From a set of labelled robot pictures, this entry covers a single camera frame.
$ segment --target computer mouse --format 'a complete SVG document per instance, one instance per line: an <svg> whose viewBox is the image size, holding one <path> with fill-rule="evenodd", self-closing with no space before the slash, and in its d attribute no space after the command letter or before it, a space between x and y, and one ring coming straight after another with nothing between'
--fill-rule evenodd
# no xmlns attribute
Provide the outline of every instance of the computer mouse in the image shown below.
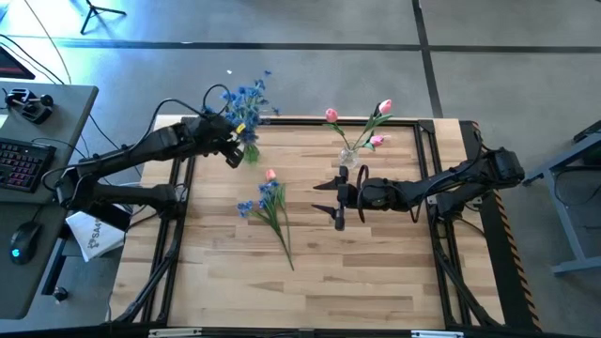
<svg viewBox="0 0 601 338"><path fill-rule="evenodd" d="M42 224L37 222L27 222L19 225L17 231L10 239L10 260L14 264L27 264L36 254L38 248L39 229Z"/></svg>

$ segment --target desk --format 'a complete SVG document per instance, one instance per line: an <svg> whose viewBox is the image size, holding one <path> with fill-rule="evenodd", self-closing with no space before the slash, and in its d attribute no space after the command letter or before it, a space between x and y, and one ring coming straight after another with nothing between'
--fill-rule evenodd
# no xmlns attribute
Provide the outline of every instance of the desk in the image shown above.
<svg viewBox="0 0 601 338"><path fill-rule="evenodd" d="M12 88L29 88L37 96L51 95L55 102L54 113L39 126L24 120L19 115L10 114L4 126L0 128L0 137L26 142L36 137L48 137L67 142L72 146L77 144L98 94L98 89L89 85L2 82L0 87L4 87L7 91ZM51 169L65 166L69 162L72 149L60 144L52 144L52 146L56 147L56 152ZM58 205L45 207L38 216L38 221L44 226L41 229L35 257L26 265L14 265L8 257L10 237L20 224L31 220L37 209L38 206L31 204L0 203L0 215L3 217L0 227L0 270L2 270L0 300L3 303L3 306L0 306L0 318L23 318L27 314L67 215L67 211Z"/></svg>
<svg viewBox="0 0 601 338"><path fill-rule="evenodd" d="M159 116L156 128L180 119ZM434 125L442 168L465 160L458 121L437 119ZM345 127L350 139L361 130ZM382 127L378 133L392 137L376 152L360 151L370 177L420 179L413 129ZM196 161L168 325L443 329L426 217L414 224L407 213L367 210L363 224L349 209L347 229L337 232L329 216L310 205L336 204L336 192L312 187L337 174L344 144L340 136L319 125L271 125L259 135L262 155L256 166L244 163L232 170L219 156ZM431 159L427 162L432 173ZM272 230L255 219L241 219L235 208L237 202L257 199L257 184L268 168L287 186L295 271ZM170 169L169 161L147 163L143 184L166 182ZM358 168L351 171L351 182L357 172ZM466 211L464 217L480 225L477 214ZM148 277L158 225L157 219L141 223L127 236L111 298L114 316L125 310ZM486 240L459 223L455 235L467 285L503 322ZM450 294L457 318L452 288ZM161 299L160 286L155 316Z"/></svg>

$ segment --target tulip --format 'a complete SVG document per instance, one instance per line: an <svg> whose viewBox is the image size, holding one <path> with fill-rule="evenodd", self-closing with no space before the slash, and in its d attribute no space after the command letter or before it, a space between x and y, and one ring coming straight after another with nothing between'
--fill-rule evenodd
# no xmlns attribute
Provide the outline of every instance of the tulip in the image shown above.
<svg viewBox="0 0 601 338"><path fill-rule="evenodd" d="M273 169L269 169L265 173L265 178L267 179L268 182L271 182L275 179L275 172L273 171Z"/></svg>
<svg viewBox="0 0 601 338"><path fill-rule="evenodd" d="M369 143L372 144L372 146L376 147L376 146L382 146L384 144L384 139L387 136L384 135L374 135L369 139Z"/></svg>
<svg viewBox="0 0 601 338"><path fill-rule="evenodd" d="M332 108L328 108L328 110L326 111L326 121L334 123L336 122L336 120L338 120L338 112L336 112Z"/></svg>
<svg viewBox="0 0 601 338"><path fill-rule="evenodd" d="M386 115L388 114L391 109L393 108L393 101L388 99L383 101L379 106L378 106L378 110L383 114Z"/></svg>

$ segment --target tripod stand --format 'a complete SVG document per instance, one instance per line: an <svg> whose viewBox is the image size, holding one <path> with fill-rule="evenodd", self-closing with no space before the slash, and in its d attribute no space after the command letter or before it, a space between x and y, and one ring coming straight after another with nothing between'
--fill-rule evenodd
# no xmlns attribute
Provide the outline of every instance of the tripod stand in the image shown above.
<svg viewBox="0 0 601 338"><path fill-rule="evenodd" d="M85 34L85 27L87 26L87 22L90 20L90 18L95 17L97 15L100 15L102 12L111 12L111 13L116 13L116 14L123 14L123 15L127 15L126 12L124 12L123 10L116 10L116 9L110 9L110 8L100 8L98 6L94 6L92 5L92 3L90 2L90 0L85 0L87 2L87 5L90 7L90 10L87 12L87 17L85 17L85 21L84 21L84 26L82 26L82 30L80 31L80 33L83 35Z"/></svg>

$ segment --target gray desk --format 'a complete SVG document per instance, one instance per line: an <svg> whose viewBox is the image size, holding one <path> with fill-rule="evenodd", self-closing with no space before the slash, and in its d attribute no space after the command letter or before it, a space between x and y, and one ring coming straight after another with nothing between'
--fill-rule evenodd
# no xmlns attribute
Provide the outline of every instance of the gray desk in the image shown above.
<svg viewBox="0 0 601 338"><path fill-rule="evenodd" d="M72 146L77 144L98 95L98 89L89 85L0 82L0 88L2 87L7 91L16 87L29 88L37 96L49 94L54 98L54 113L39 126L18 115L8 115L0 128L0 137L27 142L36 137L48 137ZM52 146L56 147L56 153L51 168L68 164L72 150L60 144ZM0 202L0 318L19 319L27 314L67 215L67 211L58 205L44 207L38 215L38 221L44 226L35 257L25 265L14 265L8 256L10 237L21 223L31 220L37 209L38 206L32 204Z"/></svg>

